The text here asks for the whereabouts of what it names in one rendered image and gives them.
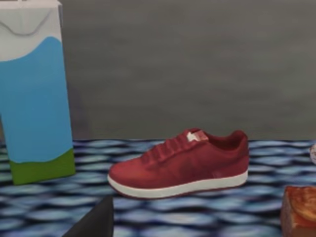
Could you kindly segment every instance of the red shoe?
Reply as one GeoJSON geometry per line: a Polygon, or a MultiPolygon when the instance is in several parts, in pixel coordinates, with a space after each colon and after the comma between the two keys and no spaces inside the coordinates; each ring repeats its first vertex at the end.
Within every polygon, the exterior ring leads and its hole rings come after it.
{"type": "Polygon", "coordinates": [[[130,198],[166,198],[240,186],[247,180],[248,163],[248,139],[242,131],[215,137],[190,129],[113,165],[108,181],[130,198]]]}

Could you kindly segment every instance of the shoe sole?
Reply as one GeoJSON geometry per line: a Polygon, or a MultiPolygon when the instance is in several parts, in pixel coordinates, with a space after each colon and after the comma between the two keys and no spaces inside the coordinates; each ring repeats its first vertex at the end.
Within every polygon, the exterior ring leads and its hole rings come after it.
{"type": "Polygon", "coordinates": [[[108,175],[108,182],[111,187],[118,193],[129,198],[136,199],[160,199],[181,196],[184,194],[217,191],[231,189],[243,185],[248,178],[248,170],[242,174],[220,178],[220,179],[204,179],[194,181],[187,184],[161,188],[161,189],[137,189],[119,184],[108,175]]]}

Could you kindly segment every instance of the shoe tongue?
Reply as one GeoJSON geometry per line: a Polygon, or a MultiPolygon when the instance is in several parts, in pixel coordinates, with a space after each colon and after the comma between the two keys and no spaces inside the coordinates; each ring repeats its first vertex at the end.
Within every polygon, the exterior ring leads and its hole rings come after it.
{"type": "Polygon", "coordinates": [[[187,139],[189,142],[194,141],[194,140],[198,142],[208,141],[207,135],[202,130],[196,131],[194,133],[188,132],[187,139]]]}

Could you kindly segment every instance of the blue and white patterned surface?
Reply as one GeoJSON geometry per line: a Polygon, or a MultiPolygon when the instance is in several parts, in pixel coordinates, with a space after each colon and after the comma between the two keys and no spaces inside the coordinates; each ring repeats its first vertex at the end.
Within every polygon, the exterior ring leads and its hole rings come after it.
{"type": "Polygon", "coordinates": [[[240,188],[152,201],[117,195],[106,179],[111,165],[160,142],[75,142],[76,175],[16,187],[0,147],[0,236],[61,237],[113,194],[114,237],[280,237],[284,186],[316,185],[308,150],[314,142],[253,141],[250,175],[240,188]]]}

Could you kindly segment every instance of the gray wall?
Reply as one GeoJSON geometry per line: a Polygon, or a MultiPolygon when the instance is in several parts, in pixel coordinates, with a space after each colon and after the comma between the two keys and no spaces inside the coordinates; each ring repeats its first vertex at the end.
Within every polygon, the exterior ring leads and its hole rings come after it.
{"type": "Polygon", "coordinates": [[[316,2],[64,0],[74,138],[316,138],[316,2]]]}

